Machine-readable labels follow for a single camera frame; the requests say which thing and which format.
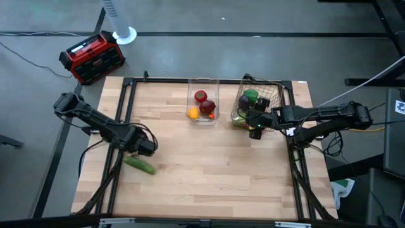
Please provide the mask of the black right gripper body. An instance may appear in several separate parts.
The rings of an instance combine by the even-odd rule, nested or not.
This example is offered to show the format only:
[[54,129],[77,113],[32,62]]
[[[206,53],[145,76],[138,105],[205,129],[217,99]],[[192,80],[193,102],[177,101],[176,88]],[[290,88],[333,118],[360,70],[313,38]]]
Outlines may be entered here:
[[246,111],[245,121],[249,130],[271,128],[276,129],[276,112],[250,109]]

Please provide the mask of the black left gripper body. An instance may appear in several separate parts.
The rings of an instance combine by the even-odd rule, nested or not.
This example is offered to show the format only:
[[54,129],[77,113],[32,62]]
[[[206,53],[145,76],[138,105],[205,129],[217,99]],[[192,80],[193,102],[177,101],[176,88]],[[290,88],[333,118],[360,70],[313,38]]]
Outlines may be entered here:
[[130,125],[130,136],[125,149],[129,153],[152,156],[158,149],[158,140],[145,125]]

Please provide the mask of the green bell pepper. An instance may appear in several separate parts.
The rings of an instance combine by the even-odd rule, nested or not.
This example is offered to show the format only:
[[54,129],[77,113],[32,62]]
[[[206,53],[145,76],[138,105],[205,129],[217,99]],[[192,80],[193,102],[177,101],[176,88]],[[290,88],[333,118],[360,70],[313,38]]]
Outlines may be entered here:
[[249,99],[249,102],[254,104],[258,100],[258,91],[254,89],[247,89],[243,92],[243,95],[246,96]]

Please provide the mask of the dark red apple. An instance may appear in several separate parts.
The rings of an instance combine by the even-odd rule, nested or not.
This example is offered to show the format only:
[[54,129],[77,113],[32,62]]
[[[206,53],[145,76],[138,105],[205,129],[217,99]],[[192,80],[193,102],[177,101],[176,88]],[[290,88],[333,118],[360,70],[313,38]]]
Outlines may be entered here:
[[216,108],[216,104],[212,100],[205,100],[199,104],[199,111],[203,114],[210,114]]

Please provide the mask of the dark green cucumber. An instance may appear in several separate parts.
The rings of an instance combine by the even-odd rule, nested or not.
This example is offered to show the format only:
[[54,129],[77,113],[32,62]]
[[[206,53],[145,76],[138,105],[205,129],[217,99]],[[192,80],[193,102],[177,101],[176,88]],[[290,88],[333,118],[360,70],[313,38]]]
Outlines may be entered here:
[[124,158],[123,161],[127,165],[136,168],[138,170],[141,170],[147,174],[154,175],[156,173],[156,169],[152,165],[148,164],[144,160],[141,160],[140,158],[128,156]]

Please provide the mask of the clear plastic bin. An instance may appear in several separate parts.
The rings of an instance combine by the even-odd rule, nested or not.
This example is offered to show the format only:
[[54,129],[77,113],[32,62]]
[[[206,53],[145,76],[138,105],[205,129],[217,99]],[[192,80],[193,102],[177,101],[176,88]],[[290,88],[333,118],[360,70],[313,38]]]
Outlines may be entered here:
[[216,104],[215,110],[212,112],[215,114],[215,119],[212,120],[208,117],[209,114],[203,114],[199,111],[200,116],[197,120],[192,120],[192,123],[195,125],[214,125],[217,119],[220,116],[219,113],[219,104],[220,104],[220,85],[218,79],[197,79],[190,78],[188,80],[188,91],[187,91],[187,107],[186,107],[186,116],[187,111],[192,107],[199,108],[199,104],[194,99],[194,94],[196,91],[203,90],[207,93],[207,100],[212,100]]

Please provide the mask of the red black portable radio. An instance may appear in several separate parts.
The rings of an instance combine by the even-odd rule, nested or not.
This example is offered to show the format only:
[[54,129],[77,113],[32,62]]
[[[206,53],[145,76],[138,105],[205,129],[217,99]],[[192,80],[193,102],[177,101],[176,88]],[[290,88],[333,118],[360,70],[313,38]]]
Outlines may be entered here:
[[100,33],[60,52],[59,61],[83,86],[93,84],[125,62],[111,32]]

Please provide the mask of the green white object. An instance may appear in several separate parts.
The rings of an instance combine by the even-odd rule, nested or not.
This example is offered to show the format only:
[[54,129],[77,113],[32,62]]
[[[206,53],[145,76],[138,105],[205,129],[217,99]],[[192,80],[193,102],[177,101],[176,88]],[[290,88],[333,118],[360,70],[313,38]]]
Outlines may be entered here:
[[355,181],[352,179],[336,180],[330,183],[337,210],[340,208],[340,199],[346,198],[351,193],[354,184]]

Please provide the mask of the white tower fan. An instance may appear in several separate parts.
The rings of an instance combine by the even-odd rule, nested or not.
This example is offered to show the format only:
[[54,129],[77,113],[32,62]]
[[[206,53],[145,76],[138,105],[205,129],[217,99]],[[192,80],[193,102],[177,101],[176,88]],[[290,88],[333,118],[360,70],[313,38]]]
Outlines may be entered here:
[[137,31],[130,27],[125,18],[121,0],[101,0],[103,9],[114,29],[113,37],[119,45],[127,45],[137,38]]

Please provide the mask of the grey stand foot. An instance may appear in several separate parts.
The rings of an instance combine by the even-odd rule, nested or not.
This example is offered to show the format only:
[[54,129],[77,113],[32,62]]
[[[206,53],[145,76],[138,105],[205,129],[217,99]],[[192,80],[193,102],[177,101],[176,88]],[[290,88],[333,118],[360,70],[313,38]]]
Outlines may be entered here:
[[23,143],[0,134],[0,145],[9,145],[15,148],[21,148]]

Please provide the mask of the black box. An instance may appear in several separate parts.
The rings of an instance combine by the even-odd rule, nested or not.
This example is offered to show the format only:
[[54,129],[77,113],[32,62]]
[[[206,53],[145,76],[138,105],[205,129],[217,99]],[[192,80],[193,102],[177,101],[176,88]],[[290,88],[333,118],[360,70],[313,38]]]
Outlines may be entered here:
[[405,228],[405,222],[401,221],[405,202],[405,179],[371,168],[368,182],[366,224],[378,225],[378,218],[385,214],[395,220],[398,228]]

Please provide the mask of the black aluminium table frame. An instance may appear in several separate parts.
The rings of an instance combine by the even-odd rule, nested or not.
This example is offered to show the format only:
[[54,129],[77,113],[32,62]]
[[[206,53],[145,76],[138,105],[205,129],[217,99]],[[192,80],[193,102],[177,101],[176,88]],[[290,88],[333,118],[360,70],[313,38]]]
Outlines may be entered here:
[[123,165],[113,215],[203,226],[298,218],[285,137],[265,132],[260,140],[232,125],[238,85],[220,86],[219,114],[209,125],[189,120],[187,79],[105,80],[98,105],[117,108],[148,126],[159,148],[148,159],[154,175]]

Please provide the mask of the silver metal bracket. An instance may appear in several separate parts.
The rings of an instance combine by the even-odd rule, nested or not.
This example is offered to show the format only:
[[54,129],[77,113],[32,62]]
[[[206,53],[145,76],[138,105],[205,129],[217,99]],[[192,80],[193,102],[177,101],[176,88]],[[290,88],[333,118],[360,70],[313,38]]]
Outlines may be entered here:
[[275,227],[278,227],[278,228],[312,228],[312,225],[306,224],[306,223],[299,223],[299,222],[276,221]]
[[135,218],[130,218],[130,217],[101,218],[99,220],[99,225],[128,224],[128,223],[134,223],[134,222],[135,222]]

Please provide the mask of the black desk leg frame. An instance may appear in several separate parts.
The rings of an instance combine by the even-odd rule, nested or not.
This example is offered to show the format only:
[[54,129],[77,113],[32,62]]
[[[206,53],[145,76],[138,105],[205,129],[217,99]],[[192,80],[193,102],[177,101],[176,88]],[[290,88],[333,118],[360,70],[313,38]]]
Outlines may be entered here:
[[[389,21],[384,15],[381,7],[377,3],[377,0],[368,0],[373,5],[388,38],[394,45],[400,58],[405,57],[405,51],[399,44],[397,36],[389,25]],[[371,79],[345,79],[344,83],[346,86],[370,86],[370,87],[405,87],[405,79],[398,79],[401,75],[405,74],[405,60],[401,60],[396,63],[393,69],[386,72],[384,75],[378,76],[377,78]]]

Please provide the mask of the black front rail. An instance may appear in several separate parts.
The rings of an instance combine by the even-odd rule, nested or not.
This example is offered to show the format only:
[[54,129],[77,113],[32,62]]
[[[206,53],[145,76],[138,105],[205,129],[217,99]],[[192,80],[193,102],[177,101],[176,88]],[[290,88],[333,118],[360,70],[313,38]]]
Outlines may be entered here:
[[[64,217],[28,218],[23,220],[9,220],[0,222],[0,228],[81,228],[99,225],[100,219],[120,218],[112,217],[110,214],[97,215],[69,215]],[[217,225],[236,225],[252,227],[275,227],[277,220],[218,220],[218,219],[194,219],[194,218],[135,218],[134,223],[153,224],[178,224],[198,225],[202,228],[213,228]],[[395,228],[381,225],[355,224],[343,221],[299,219],[299,223],[311,224],[312,228]]]

